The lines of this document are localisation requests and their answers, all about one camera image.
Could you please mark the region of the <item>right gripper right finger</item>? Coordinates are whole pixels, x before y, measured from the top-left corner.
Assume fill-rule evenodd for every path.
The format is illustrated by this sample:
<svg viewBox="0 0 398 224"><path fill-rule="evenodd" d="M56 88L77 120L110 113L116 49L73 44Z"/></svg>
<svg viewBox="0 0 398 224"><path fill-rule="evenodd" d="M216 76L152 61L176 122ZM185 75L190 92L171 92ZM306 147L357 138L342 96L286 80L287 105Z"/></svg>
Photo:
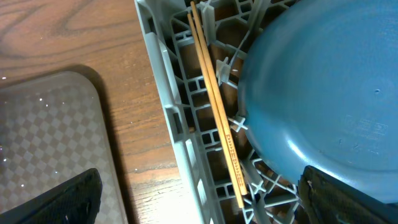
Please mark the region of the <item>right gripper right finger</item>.
<svg viewBox="0 0 398 224"><path fill-rule="evenodd" d="M306 166L298 194L310 223L397 223L397 206L382 203L323 171Z"/></svg>

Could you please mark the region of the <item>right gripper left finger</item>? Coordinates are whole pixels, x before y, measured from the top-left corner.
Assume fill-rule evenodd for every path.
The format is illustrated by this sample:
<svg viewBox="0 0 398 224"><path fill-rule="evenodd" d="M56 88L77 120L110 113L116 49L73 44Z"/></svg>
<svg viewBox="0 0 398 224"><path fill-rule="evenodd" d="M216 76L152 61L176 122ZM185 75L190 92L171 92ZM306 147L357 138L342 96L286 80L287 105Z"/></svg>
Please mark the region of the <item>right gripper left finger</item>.
<svg viewBox="0 0 398 224"><path fill-rule="evenodd" d="M49 191L1 214L1 223L94 223L103 184L90 168Z"/></svg>

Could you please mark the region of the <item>wooden chopstick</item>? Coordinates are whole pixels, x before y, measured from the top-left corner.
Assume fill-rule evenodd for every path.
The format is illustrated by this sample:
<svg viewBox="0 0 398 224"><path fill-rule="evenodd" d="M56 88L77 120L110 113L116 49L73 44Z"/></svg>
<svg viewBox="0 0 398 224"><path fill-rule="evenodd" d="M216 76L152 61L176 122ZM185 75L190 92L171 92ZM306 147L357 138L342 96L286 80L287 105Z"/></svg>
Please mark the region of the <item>wooden chopstick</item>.
<svg viewBox="0 0 398 224"><path fill-rule="evenodd" d="M192 15L190 13L187 14L187 18L188 18L188 22L191 28L191 32L192 32L192 37L194 39L194 44L195 44L195 50L197 52L197 57L200 63L200 68L201 68L201 72L203 74L203 78L205 81L205 86L206 86L206 90L208 93L208 97L210 100L210 104L211 104L211 109L213 112L213 116L215 119L215 123L216 123L216 127L218 129L218 134L220 137L220 141L221 141L221 145L223 148L223 153L224 153L224 157L225 157L225 161L228 167L228 172L229 172L229 176L231 178L231 182L233 184L233 190L234 190L234 194L236 196L236 201L238 203L238 207L239 208L243 208L244 207L244 201L243 201L243 197L241 195L240 192L240 188L238 185L238 178L236 177L235 171L234 171L234 167L233 167L233 162L230 158L230 154L229 154L229 149L228 149L228 144L226 142L226 138L224 135L224 130L222 128L222 124L221 124L221 119L220 119L220 114L218 112L218 107L216 104L216 98L214 96L213 90L211 89L211 83L210 83L210 78L209 78L209 74L205 65L205 59L203 57L203 52L201 50L200 47L200 42L198 39L198 34L195 28L195 25L193 23L193 19L192 19Z"/></svg>
<svg viewBox="0 0 398 224"><path fill-rule="evenodd" d="M234 170L233 171L234 177L231 177L231 180L235 181L236 185L238 186L239 192L236 193L236 195L238 195L238 194L246 195L248 193L248 191L246 188L246 184L244 182L243 173L241 171L236 148L234 146L233 138L231 135L231 129L229 127L225 108L224 108L223 101L221 98L221 93L220 93L220 90L218 87L218 82L217 82L216 75L215 75L215 69L213 68L213 64L211 62L211 57L210 57L210 53L209 53L209 50L207 47L203 29L201 27L201 20L199 18L198 10L197 10L195 3L192 1L190 3L190 5L192 7L193 18L194 18L195 25L197 28L197 34L198 34L201 50L203 52L206 68L208 70L208 76L210 78L211 90L215 97L217 110L218 110L219 117L221 120L223 134L221 134L221 132L219 132L220 138L223 138L224 141L226 142L226 148L227 148L228 154L229 154L228 160L231 162L231 166Z"/></svg>

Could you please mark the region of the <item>dark blue plate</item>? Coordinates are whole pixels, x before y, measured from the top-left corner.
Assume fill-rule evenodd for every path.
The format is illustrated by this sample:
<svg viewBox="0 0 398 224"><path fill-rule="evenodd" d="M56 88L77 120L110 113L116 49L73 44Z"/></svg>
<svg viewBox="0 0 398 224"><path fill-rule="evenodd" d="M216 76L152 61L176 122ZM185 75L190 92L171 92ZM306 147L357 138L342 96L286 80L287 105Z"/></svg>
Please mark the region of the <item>dark blue plate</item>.
<svg viewBox="0 0 398 224"><path fill-rule="evenodd" d="M290 183L313 166L397 202L397 1L296 2L249 49L238 102Z"/></svg>

